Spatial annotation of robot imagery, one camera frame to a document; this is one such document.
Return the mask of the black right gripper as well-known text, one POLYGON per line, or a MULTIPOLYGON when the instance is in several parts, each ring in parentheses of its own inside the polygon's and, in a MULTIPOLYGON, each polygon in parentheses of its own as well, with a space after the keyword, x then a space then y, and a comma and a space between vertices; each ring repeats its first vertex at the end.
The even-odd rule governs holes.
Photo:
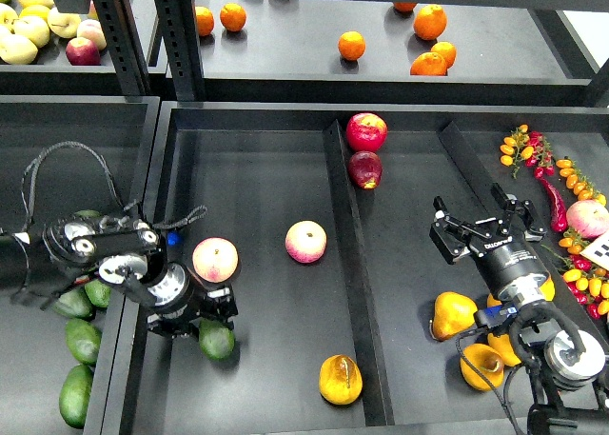
POLYGON ((503 211, 474 225, 454 218, 441 196, 433 200, 435 209, 429 236, 449 265, 472 256, 492 296, 501 302, 537 302, 545 299, 540 290, 549 271, 527 242, 540 242, 547 233, 531 200, 507 194, 498 183, 491 194, 503 211), (518 216, 524 225, 524 239, 510 232, 518 216))

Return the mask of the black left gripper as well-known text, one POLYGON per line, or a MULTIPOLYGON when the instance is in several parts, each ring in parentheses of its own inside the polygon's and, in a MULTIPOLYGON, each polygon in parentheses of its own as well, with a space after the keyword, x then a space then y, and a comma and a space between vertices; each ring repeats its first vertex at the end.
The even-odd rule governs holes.
POLYGON ((216 321, 230 330, 238 308, 231 285, 212 285, 188 273, 167 276, 149 291, 157 303, 147 315, 147 330, 175 338, 199 338, 199 319, 216 321))

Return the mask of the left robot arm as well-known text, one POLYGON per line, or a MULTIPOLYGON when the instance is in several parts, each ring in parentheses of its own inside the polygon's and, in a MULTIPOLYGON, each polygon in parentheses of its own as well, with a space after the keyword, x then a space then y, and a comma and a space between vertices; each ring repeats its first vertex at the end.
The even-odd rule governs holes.
POLYGON ((150 223, 137 201, 123 203, 106 160, 92 148, 64 141, 44 148, 25 168, 21 180, 24 225, 1 233, 1 294, 14 303, 31 297, 49 306, 79 285, 98 280, 142 307, 148 330, 167 337, 197 337, 196 321, 233 329, 238 313, 231 286, 204 284, 186 265, 170 261, 167 235, 206 215, 194 208, 169 224, 150 223), (89 153, 104 170, 118 210, 114 214, 72 213, 33 229, 39 169, 56 150, 89 153))

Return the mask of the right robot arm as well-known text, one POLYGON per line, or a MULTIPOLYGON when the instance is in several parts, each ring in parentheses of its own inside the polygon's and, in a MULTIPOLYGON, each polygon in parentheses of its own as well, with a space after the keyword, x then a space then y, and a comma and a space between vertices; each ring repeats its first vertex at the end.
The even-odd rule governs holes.
POLYGON ((448 264, 469 256, 498 306, 479 310, 474 325, 456 340, 506 334, 533 396, 526 428, 520 428, 508 400, 509 384, 491 384, 480 366, 464 361, 496 394, 521 434, 605 434, 608 431, 608 356, 600 342, 548 300, 541 286, 549 272, 532 245, 546 230, 534 205, 491 187, 502 215, 467 223, 454 217, 441 197, 433 205, 430 237, 448 264))

